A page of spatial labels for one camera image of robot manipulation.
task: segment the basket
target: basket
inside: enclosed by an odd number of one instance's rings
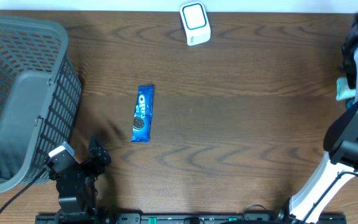
[[[0,16],[0,193],[29,183],[71,133],[81,84],[67,46],[55,22]]]

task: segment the oreo snack wrapper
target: oreo snack wrapper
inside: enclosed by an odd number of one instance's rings
[[[153,86],[139,87],[131,142],[149,142],[153,117],[153,93]]]

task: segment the wooden table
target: wooden table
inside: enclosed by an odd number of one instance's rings
[[[323,154],[341,44],[352,15],[209,13],[211,40],[188,47],[179,13],[0,11],[50,19],[70,36],[85,80],[70,144],[86,156],[92,134],[112,164],[97,181],[99,204],[144,213],[278,208],[305,184]],[[139,85],[155,85],[149,144],[131,144]],[[23,186],[0,194],[0,207]],[[0,223],[54,213],[55,183],[36,185]],[[358,223],[358,179],[326,208]]]

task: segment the cable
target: cable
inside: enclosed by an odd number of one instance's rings
[[[340,178],[342,178],[343,175],[345,174],[350,174],[350,175],[354,175],[356,177],[358,177],[358,174],[353,173],[353,172],[348,172],[348,171],[344,171],[341,172],[340,174],[338,174],[338,176],[336,176],[335,180],[331,183],[331,185],[327,188],[327,190],[324,191],[324,193],[320,196],[320,198],[317,200],[316,203],[313,204],[312,208],[309,210],[309,212],[306,214],[306,216],[304,217],[304,219],[302,220],[302,222],[298,222],[298,224],[305,224],[306,220],[309,218],[309,216],[311,215],[311,213],[314,211],[314,209],[318,206],[318,204],[323,200],[323,198],[328,194],[328,192],[334,187],[334,185],[336,184],[336,182],[339,181]]]
[[[5,203],[4,206],[2,206],[2,208],[0,208],[0,214],[2,213],[2,211],[4,211],[4,209],[10,204],[12,203],[18,196],[20,196],[21,194],[23,194],[23,192],[25,192],[29,187],[31,187],[31,185],[33,185],[35,183],[35,181],[37,181],[42,174],[44,174],[44,172],[46,171],[46,168],[43,168],[35,177],[33,180],[31,180],[31,182],[29,184],[27,184],[27,186],[25,186],[19,193],[17,193],[15,196],[13,196],[13,198],[11,198],[9,201],[7,201]]]

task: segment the white wall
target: white wall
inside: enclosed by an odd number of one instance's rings
[[[192,0],[0,0],[0,9],[178,11]],[[209,12],[343,12],[358,11],[358,0],[202,0]]]

